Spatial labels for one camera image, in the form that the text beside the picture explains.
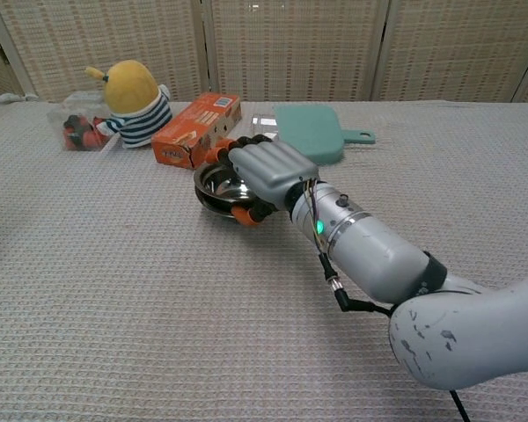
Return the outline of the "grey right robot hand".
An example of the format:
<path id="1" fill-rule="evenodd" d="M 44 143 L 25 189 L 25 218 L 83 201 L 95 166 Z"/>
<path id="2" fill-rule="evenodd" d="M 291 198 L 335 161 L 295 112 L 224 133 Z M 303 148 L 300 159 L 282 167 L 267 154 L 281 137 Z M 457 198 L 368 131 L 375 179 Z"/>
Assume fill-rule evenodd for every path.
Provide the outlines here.
<path id="1" fill-rule="evenodd" d="M 231 168 L 256 195 L 251 207 L 231 208 L 233 217 L 246 226 L 255 226 L 277 211 L 289 212 L 304 183 L 319 179 L 313 161 L 288 143 L 265 135 L 225 138 L 207 152 L 205 161 Z"/>

